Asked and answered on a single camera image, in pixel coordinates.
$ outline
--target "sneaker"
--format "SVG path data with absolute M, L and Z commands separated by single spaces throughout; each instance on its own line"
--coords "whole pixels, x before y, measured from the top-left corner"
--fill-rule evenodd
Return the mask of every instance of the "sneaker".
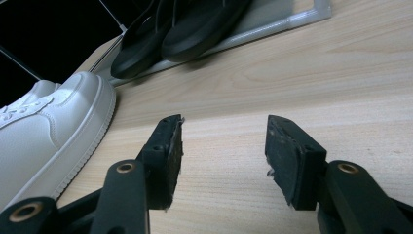
M 107 79 L 80 72 L 0 114 L 0 210 L 29 197 L 56 199 L 100 143 L 115 103 Z
M 38 98 L 47 96 L 57 90 L 58 87 L 60 87 L 59 83 L 53 83 L 48 80 L 38 81 L 34 83 L 33 88 L 31 88 L 31 90 L 27 92 L 27 94 L 23 95 L 21 98 L 11 103 L 10 105 L 1 108 L 0 114 L 16 110 L 22 105 L 29 104 L 36 101 Z

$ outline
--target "slipper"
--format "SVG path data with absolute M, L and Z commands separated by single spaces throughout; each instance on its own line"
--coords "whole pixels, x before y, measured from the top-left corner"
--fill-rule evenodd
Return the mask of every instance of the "slipper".
M 172 25 L 173 0 L 153 0 L 125 33 L 110 73 L 133 78 L 161 59 L 161 45 Z
M 249 2 L 192 0 L 181 15 L 174 14 L 172 29 L 162 44 L 163 58 L 183 62 L 200 56 L 232 29 Z

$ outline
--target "wooden surface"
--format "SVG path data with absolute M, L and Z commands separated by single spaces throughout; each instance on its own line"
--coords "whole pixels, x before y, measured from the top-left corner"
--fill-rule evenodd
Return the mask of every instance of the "wooden surface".
M 289 118 L 327 161 L 365 167 L 413 205 L 413 1 L 333 0 L 331 19 L 117 87 L 112 125 L 59 205 L 102 186 L 158 121 L 186 118 L 174 202 L 152 233 L 318 233 L 266 174 L 269 114 Z

